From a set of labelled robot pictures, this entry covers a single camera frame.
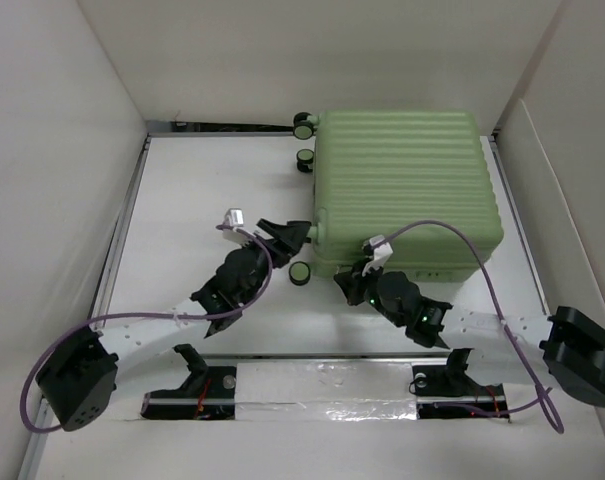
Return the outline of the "green hard-shell suitcase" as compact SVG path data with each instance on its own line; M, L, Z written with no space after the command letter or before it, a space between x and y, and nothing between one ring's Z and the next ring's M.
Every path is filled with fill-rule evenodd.
M313 272L329 278L391 240L389 270L414 281L463 282L504 230L474 116L461 110L297 113L296 155L313 176Z

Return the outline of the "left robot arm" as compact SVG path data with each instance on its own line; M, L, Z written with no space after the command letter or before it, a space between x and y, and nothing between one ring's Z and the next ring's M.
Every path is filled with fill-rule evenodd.
M257 232L228 214L218 230L237 243L189 299L167 312L105 314L72 327L36 361L25 384L37 385L58 420L56 430L88 426L107 408L118 380L172 348L187 351L196 335L228 329L266 292L274 270L286 266L309 240L312 225L265 219Z

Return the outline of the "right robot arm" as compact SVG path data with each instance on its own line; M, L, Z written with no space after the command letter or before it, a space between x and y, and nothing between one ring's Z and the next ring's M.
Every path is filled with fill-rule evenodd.
M548 316L500 318L428 298L402 272L363 267L333 277L347 303L372 307L422 347L448 350L443 372L452 391L539 385L605 408L605 329L580 310L560 306Z

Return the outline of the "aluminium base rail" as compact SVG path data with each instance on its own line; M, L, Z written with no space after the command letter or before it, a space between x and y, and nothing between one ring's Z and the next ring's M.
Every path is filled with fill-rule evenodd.
M127 372L106 405L89 404L72 424L98 419L147 421L411 421L481 418L511 421L537 409L532 387L493 380L451 396L436 358L377 360L211 361L193 393L171 353Z

